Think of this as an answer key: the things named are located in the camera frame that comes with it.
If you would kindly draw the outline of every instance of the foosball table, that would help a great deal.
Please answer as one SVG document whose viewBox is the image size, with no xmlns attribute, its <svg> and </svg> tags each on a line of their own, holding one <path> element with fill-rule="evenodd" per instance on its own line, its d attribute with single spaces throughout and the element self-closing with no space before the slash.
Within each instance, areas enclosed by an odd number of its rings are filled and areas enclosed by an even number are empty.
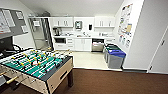
<svg viewBox="0 0 168 94">
<path fill-rule="evenodd" d="M 73 56 L 62 53 L 29 49 L 0 60 L 1 74 L 44 94 L 52 94 L 63 79 L 73 86 Z"/>
</svg>

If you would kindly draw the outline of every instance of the microwave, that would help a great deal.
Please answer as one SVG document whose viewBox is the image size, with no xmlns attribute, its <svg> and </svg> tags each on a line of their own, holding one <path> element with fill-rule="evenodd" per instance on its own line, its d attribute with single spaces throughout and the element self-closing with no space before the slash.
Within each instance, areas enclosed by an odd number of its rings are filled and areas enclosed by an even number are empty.
<svg viewBox="0 0 168 94">
<path fill-rule="evenodd" d="M 66 38 L 54 38 L 55 43 L 64 43 L 66 44 Z"/>
</svg>

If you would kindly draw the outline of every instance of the ceiling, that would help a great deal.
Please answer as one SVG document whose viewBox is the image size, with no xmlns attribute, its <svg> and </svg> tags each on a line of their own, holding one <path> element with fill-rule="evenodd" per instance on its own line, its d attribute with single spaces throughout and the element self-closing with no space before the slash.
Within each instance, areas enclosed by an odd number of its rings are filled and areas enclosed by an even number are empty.
<svg viewBox="0 0 168 94">
<path fill-rule="evenodd" d="M 51 16 L 114 16 L 124 0 L 20 0 L 35 13 Z"/>
</svg>

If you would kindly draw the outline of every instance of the white cabinet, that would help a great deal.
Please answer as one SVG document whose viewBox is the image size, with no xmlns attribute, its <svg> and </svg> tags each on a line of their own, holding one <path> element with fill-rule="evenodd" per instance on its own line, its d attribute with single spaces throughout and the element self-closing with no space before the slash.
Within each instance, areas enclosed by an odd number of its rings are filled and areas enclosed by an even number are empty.
<svg viewBox="0 0 168 94">
<path fill-rule="evenodd" d="M 92 39 L 75 39 L 76 51 L 91 51 Z"/>
<path fill-rule="evenodd" d="M 95 17 L 95 27 L 114 27 L 114 17 Z"/>
<path fill-rule="evenodd" d="M 115 39 L 104 39 L 104 43 L 106 44 L 113 44 Z"/>
<path fill-rule="evenodd" d="M 66 44 L 61 44 L 61 43 L 55 43 L 54 44 L 54 50 L 67 50 L 68 47 Z"/>
<path fill-rule="evenodd" d="M 71 51 L 74 51 L 75 47 L 74 47 L 74 38 L 66 38 L 66 44 L 68 49 L 70 49 Z"/>
<path fill-rule="evenodd" d="M 73 27 L 73 17 L 54 17 L 53 23 L 56 27 Z"/>
</svg>

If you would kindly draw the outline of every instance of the bulletin board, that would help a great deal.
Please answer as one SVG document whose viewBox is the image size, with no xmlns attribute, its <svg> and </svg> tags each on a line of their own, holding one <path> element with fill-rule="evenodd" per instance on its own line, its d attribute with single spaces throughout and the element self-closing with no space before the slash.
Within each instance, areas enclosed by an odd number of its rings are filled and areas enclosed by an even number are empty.
<svg viewBox="0 0 168 94">
<path fill-rule="evenodd" d="M 27 33 L 22 11 L 0 8 L 0 39 Z"/>
<path fill-rule="evenodd" d="M 130 40 L 128 40 L 127 37 L 132 37 L 131 36 L 132 23 L 129 22 L 132 6 L 133 4 L 130 4 L 122 8 L 119 29 L 118 29 L 119 42 L 121 42 L 122 45 L 125 45 L 127 48 L 129 47 L 129 43 L 130 43 Z"/>
</svg>

